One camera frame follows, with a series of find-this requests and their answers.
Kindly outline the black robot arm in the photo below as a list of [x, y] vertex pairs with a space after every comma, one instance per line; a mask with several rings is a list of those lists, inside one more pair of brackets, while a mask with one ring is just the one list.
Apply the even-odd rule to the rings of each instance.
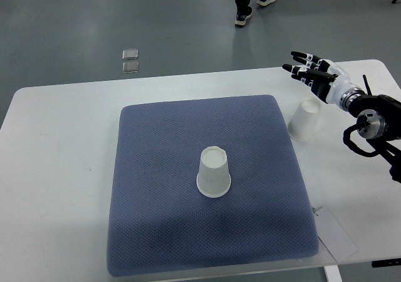
[[[363, 81], [366, 91], [354, 88], [340, 100], [341, 108], [356, 118], [356, 123], [343, 132], [343, 143], [364, 157], [381, 155], [390, 164], [392, 179], [400, 182], [400, 149], [391, 144], [400, 139], [400, 102], [388, 95], [373, 95], [365, 75]], [[354, 131], [367, 141], [372, 152], [352, 141]]]

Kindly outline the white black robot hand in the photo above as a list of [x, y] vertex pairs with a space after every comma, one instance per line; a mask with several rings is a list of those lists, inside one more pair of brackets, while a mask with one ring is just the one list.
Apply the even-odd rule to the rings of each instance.
[[282, 68], [310, 87], [321, 101], [343, 108], [346, 93], [354, 88], [349, 75], [331, 60], [311, 53], [292, 51], [291, 56], [299, 65], [284, 64]]

